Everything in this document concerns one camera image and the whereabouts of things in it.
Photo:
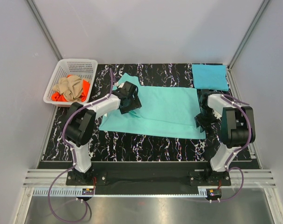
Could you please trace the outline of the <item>teal t shirt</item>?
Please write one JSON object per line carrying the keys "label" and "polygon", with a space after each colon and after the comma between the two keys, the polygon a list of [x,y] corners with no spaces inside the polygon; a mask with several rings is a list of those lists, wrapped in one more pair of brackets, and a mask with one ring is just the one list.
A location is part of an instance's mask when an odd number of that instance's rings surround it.
{"label": "teal t shirt", "polygon": [[138,77],[125,73],[119,82],[126,81],[138,87],[142,106],[126,114],[111,111],[102,118],[101,131],[180,139],[206,138],[194,119],[200,113],[196,89],[142,86]]}

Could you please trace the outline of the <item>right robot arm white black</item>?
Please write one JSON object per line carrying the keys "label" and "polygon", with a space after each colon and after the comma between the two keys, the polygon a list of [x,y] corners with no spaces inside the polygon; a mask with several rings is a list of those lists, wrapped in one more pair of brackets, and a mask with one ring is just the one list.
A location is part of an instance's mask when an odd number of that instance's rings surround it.
{"label": "right robot arm white black", "polygon": [[216,184],[226,177],[229,165],[237,154],[255,141],[253,108],[228,94],[210,90],[197,90],[200,113],[194,117],[200,131],[207,131],[218,120],[220,146],[208,162],[204,181]]}

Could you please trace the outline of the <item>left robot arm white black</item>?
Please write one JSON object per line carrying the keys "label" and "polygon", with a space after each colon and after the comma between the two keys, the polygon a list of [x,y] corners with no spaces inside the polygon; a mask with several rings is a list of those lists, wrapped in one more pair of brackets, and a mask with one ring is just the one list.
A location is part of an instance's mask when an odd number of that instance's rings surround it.
{"label": "left robot arm white black", "polygon": [[104,97],[86,104],[73,103],[67,113],[62,140],[73,157],[72,171],[83,185],[92,181],[92,164],[88,142],[94,132],[95,121],[105,114],[119,110],[121,114],[141,108],[138,87],[128,81],[111,89]]}

